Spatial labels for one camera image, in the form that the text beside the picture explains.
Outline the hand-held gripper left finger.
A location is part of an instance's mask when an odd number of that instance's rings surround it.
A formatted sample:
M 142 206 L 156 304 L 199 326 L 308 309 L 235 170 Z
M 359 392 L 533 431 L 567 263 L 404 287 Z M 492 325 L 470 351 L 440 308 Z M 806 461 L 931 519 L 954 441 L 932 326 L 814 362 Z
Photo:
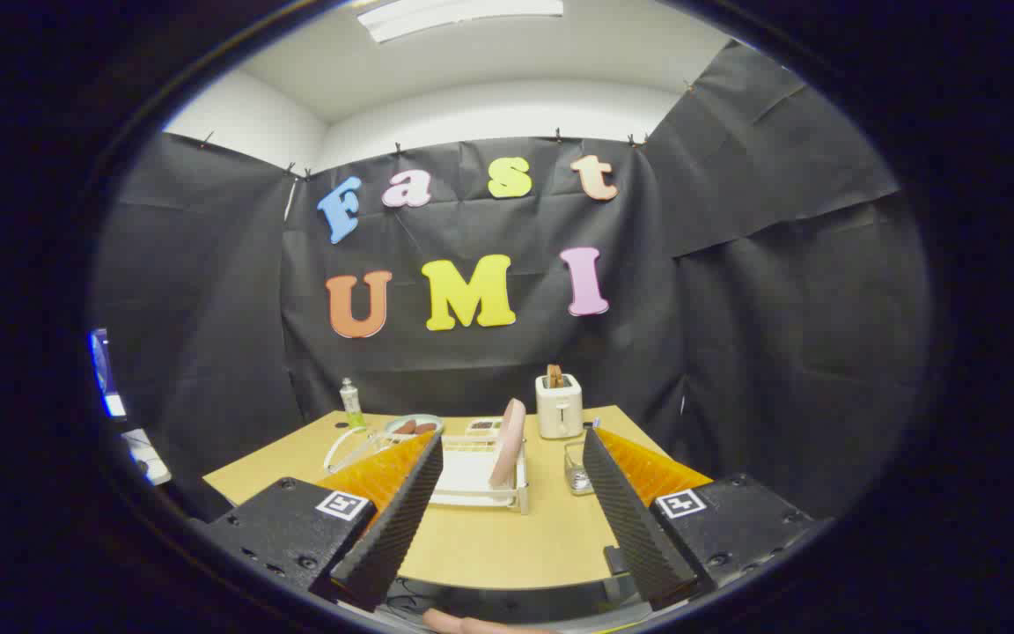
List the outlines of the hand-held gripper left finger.
M 195 529 L 278 585 L 373 610 L 399 577 L 443 468 L 440 434 L 416 434 L 315 484 L 279 478 Z

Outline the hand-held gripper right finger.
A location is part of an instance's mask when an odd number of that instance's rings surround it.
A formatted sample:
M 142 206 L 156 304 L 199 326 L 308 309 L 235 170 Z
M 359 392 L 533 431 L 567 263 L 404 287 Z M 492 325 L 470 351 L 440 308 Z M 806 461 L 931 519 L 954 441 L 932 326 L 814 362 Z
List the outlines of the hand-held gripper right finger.
M 583 459 L 625 569 L 654 609 L 754 575 L 825 526 L 748 474 L 709 479 L 611 430 L 587 431 Z

